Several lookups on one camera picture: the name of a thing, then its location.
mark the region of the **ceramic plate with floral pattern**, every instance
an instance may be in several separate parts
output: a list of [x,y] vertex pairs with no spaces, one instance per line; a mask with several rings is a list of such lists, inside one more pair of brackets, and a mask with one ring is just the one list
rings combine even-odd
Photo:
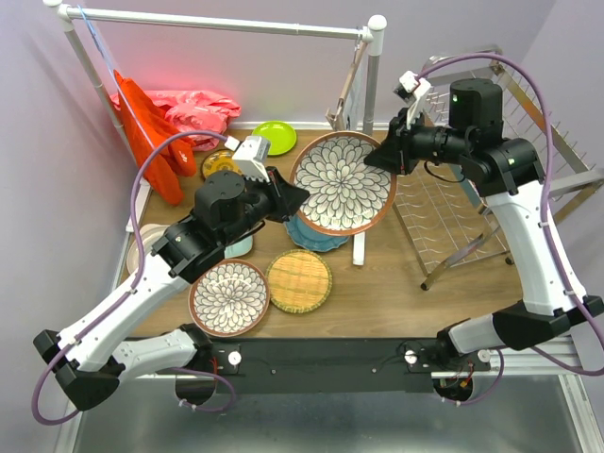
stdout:
[[215,337],[233,337],[255,326],[268,309],[266,277],[242,260],[223,260],[191,287],[195,323]]
[[331,132],[300,153],[292,183],[310,192],[298,214],[316,231],[350,236],[375,225],[394,202],[396,177],[363,159],[379,143],[353,131]]

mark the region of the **white wall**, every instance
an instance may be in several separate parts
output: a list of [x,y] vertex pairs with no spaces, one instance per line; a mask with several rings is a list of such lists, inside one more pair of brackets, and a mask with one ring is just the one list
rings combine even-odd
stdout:
[[[558,0],[544,27],[528,51],[524,63],[545,91],[552,117],[562,121],[569,137],[578,140],[579,152],[604,167],[602,92],[604,86],[604,3],[600,0]],[[604,196],[592,196],[560,231],[569,258],[588,294],[604,296]],[[604,317],[598,322],[604,327]],[[573,338],[586,368],[600,368],[604,354],[591,329],[576,327]],[[604,429],[604,380],[584,379],[600,428]]]
[[[42,0],[3,2],[0,61],[0,450],[43,453],[58,429],[29,411],[43,365],[32,340],[109,291],[134,163]],[[65,406],[51,377],[43,413]]]
[[[442,51],[498,43],[521,59],[554,0],[89,0],[89,6],[174,14],[363,26],[373,14],[388,20],[380,63],[377,121],[400,109],[392,88]],[[209,88],[243,105],[241,120],[325,121],[342,89],[353,43],[152,25],[100,25],[126,76],[146,89]]]

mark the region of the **green plate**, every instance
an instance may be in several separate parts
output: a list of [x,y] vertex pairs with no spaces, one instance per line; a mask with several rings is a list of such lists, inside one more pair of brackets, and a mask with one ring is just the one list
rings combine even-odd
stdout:
[[260,135],[271,143],[269,156],[279,156],[290,151],[297,140],[293,127],[282,121],[267,121],[256,127],[253,135]]

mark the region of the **metal wire rack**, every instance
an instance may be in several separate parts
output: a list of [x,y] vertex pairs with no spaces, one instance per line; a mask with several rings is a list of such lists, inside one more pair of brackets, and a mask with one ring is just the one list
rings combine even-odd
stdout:
[[[502,53],[496,45],[468,52]],[[451,57],[454,56],[431,57],[424,68]],[[535,93],[519,74],[496,61],[430,78],[432,90],[424,111],[427,124],[444,126],[448,123],[449,85],[470,77],[490,78],[502,87],[504,136],[531,141],[545,165],[544,119],[535,105]],[[552,133],[556,152],[550,201],[554,219],[559,223],[596,192],[604,181],[604,172],[586,163],[587,153],[575,151],[577,142],[568,144],[569,133],[562,132],[560,123],[552,127]],[[460,169],[453,165],[432,167],[430,171],[449,180],[461,178]],[[418,167],[412,175],[398,178],[395,211],[427,277],[421,285],[424,290],[448,268],[508,252],[496,219],[467,180],[460,184],[442,182]],[[506,262],[512,264],[510,256]]]

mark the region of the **orange cloth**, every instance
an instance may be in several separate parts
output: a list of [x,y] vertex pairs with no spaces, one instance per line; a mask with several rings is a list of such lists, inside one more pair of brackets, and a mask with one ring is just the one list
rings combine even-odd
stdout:
[[[153,149],[177,134],[178,129],[164,119],[165,112],[153,104],[153,101],[134,83],[134,80],[123,78],[117,71],[115,71],[115,78],[141,126],[153,142],[153,147],[151,147],[132,117],[130,109],[121,109],[126,136],[136,163],[141,167]],[[125,104],[120,94],[120,105]],[[149,181],[151,187],[172,205],[177,205],[184,197],[177,176],[193,176],[197,171],[193,158],[193,146],[193,140],[188,137],[172,142],[153,159],[144,172],[144,177]]]

